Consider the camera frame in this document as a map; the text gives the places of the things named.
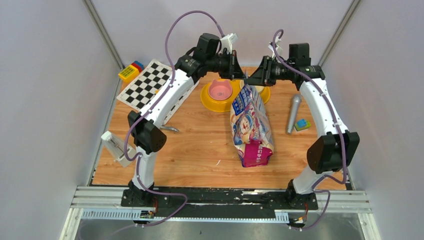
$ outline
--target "yellow toy block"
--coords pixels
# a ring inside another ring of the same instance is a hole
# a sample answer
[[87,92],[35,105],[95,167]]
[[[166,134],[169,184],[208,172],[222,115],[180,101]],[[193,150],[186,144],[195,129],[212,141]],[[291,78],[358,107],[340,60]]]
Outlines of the yellow toy block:
[[132,66],[129,65],[127,66],[124,70],[122,70],[118,76],[120,77],[120,79],[122,79],[122,81],[126,82],[127,84],[129,84],[132,80],[134,80],[138,75],[140,74],[139,70]]

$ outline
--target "checkerboard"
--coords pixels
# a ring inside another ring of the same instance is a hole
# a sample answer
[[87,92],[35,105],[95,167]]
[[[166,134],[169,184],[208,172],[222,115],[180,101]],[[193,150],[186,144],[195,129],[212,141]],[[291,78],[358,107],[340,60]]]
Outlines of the checkerboard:
[[[117,100],[132,107],[139,112],[146,104],[148,104],[161,87],[172,75],[171,67],[162,64],[156,59],[153,59],[147,67],[138,75],[124,90],[116,97]],[[163,124],[165,125],[174,115],[178,108],[183,104],[190,93],[196,88],[199,81],[191,87],[178,102],[171,108],[166,115]]]

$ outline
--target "pink bowl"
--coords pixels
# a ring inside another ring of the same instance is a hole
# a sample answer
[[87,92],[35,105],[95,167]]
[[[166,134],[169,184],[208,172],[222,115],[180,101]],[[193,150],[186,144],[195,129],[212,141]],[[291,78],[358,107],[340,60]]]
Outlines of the pink bowl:
[[218,81],[213,80],[207,90],[209,96],[217,101],[224,101],[233,94],[233,88],[231,87],[230,81]]

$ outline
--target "pink label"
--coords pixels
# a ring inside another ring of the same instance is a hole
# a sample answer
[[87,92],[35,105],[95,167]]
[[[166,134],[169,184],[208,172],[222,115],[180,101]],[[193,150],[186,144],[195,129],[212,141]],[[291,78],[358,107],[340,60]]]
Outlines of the pink label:
[[246,144],[243,156],[243,166],[245,168],[267,165],[270,156],[273,154],[271,149],[262,147],[260,144]]

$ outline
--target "blue and green toy block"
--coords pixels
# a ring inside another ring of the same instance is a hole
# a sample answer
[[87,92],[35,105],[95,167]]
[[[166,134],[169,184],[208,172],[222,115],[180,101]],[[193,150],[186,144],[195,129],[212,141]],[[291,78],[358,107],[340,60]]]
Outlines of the blue and green toy block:
[[311,127],[311,123],[308,120],[305,120],[304,118],[300,119],[299,121],[296,122],[296,124],[294,125],[294,128],[296,129],[296,131],[302,131],[305,129],[308,129]]

